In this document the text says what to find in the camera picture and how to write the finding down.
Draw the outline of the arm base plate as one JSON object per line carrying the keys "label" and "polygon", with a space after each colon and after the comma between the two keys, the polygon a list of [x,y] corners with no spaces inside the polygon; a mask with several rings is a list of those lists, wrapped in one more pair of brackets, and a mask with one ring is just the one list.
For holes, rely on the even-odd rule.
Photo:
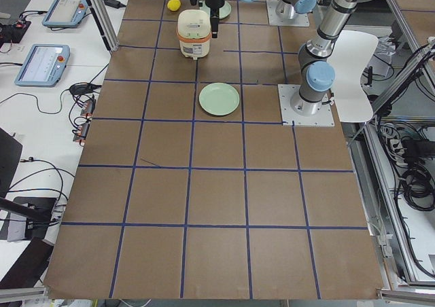
{"label": "arm base plate", "polygon": [[268,23],[271,26],[308,27],[308,14],[298,14],[295,7],[284,0],[266,0]]}
{"label": "arm base plate", "polygon": [[325,94],[317,103],[309,103],[300,97],[299,85],[279,84],[281,123],[284,126],[333,127],[332,108]]}

